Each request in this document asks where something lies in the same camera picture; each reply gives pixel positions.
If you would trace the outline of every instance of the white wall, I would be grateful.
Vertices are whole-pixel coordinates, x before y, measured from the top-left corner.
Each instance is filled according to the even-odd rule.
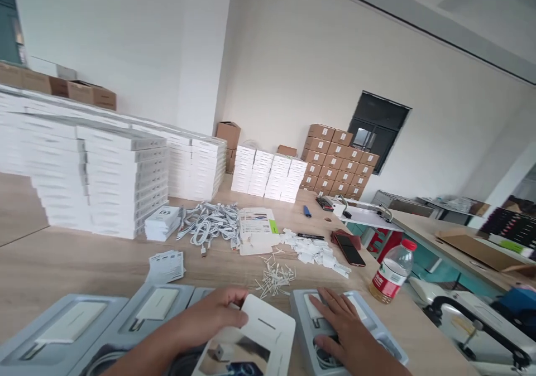
[[[412,107],[378,189],[461,192],[531,88],[350,0],[246,0],[224,119],[301,152],[310,124],[348,129],[363,90]]]
[[[120,112],[212,134],[229,0],[17,4],[28,55],[113,90]]]
[[[511,116],[462,189],[464,196],[501,206],[536,163],[536,91]],[[479,228],[483,219],[473,218]]]

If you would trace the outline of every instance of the plastic bottle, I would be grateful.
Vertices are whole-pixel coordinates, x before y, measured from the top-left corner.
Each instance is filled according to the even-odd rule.
[[[413,252],[417,244],[409,239],[391,249],[368,286],[368,290],[381,303],[391,303],[400,286],[411,274]]]

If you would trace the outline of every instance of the right hand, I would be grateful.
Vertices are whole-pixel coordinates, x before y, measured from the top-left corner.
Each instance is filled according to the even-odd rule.
[[[318,288],[318,293],[328,306],[312,295],[309,295],[309,299],[339,337],[337,343],[327,335],[318,335],[315,343],[321,349],[337,358],[352,375],[411,375],[369,333],[359,319],[356,308],[345,295],[337,295],[329,288]]]

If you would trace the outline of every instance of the scattered paper tags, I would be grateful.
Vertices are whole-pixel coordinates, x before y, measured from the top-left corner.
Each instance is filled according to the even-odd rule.
[[[145,282],[167,284],[183,278],[185,271],[183,253],[169,250],[149,258],[149,274]]]
[[[333,249],[325,240],[308,239],[297,237],[290,229],[283,229],[284,234],[280,235],[281,242],[290,245],[298,254],[298,260],[303,263],[316,263],[318,265],[335,270],[341,276],[348,278],[352,272],[350,267],[340,264],[335,256]]]

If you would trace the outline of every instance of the window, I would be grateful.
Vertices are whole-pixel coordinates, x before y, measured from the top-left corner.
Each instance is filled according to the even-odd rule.
[[[410,108],[364,91],[357,103],[348,131],[354,137],[352,146],[380,156],[374,174],[378,175]]]

